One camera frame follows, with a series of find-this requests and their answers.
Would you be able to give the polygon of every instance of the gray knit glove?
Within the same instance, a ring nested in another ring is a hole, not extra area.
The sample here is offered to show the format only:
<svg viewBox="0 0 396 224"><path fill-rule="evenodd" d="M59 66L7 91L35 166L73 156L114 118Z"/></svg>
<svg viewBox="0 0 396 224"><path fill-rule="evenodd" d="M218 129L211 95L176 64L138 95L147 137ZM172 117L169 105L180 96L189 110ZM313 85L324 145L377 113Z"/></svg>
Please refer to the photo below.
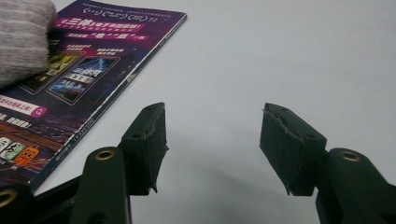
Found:
<svg viewBox="0 0 396 224"><path fill-rule="evenodd" d="M0 88L48 69L50 0L0 0Z"/></svg>

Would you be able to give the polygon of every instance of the brass rivet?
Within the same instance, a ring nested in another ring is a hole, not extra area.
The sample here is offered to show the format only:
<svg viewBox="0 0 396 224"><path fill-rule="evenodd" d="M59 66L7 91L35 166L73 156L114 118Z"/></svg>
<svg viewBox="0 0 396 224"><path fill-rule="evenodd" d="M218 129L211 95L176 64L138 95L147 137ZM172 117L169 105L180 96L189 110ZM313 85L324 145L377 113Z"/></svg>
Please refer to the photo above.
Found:
<svg viewBox="0 0 396 224"><path fill-rule="evenodd" d="M113 150L104 150L96 154L95 158L99 161L106 161L114 156L115 152Z"/></svg>
<svg viewBox="0 0 396 224"><path fill-rule="evenodd" d="M341 155L343 156L344 160L347 160L347 161L360 161L361 160L361 158L353 152L343 151L343 152L341 152Z"/></svg>
<svg viewBox="0 0 396 224"><path fill-rule="evenodd" d="M15 189L4 189L0 191L0 207L12 203L17 198L18 192Z"/></svg>

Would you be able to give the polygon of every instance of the magazine cover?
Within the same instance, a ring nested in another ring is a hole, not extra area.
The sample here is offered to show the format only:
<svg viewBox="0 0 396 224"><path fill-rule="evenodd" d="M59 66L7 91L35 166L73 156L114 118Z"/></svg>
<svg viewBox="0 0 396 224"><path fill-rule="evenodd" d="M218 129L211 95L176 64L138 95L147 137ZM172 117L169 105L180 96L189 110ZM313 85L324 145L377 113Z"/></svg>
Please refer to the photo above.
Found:
<svg viewBox="0 0 396 224"><path fill-rule="evenodd" d="M0 90L0 187L36 189L186 20L78 0L49 34L49 71Z"/></svg>

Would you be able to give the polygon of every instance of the white surface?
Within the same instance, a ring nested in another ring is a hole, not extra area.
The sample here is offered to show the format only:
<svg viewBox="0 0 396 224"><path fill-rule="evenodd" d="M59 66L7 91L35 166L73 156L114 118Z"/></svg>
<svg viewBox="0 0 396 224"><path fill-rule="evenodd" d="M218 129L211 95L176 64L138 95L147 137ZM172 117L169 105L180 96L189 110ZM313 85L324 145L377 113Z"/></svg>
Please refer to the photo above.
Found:
<svg viewBox="0 0 396 224"><path fill-rule="evenodd" d="M107 2L189 18L37 193L80 175L90 152L116 146L157 102L171 150L159 193L132 198L134 223L318 223L316 193L288 196L259 148L266 102L396 184L395 1Z"/></svg>

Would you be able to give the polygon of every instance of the clamp jaw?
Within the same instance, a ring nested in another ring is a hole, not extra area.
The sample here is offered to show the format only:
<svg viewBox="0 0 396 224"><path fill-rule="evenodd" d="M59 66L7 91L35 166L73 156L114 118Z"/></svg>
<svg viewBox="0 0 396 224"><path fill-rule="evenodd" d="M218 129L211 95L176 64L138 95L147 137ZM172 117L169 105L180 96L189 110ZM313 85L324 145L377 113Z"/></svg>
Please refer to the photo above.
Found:
<svg viewBox="0 0 396 224"><path fill-rule="evenodd" d="M81 176L38 196L27 185L0 188L1 223L132 223L130 195L157 191L167 150L164 103L149 105L117 147L87 157Z"/></svg>
<svg viewBox="0 0 396 224"><path fill-rule="evenodd" d="M266 104L260 148L294 196L311 196L322 224L396 223L396 188L359 152L334 148L291 110Z"/></svg>

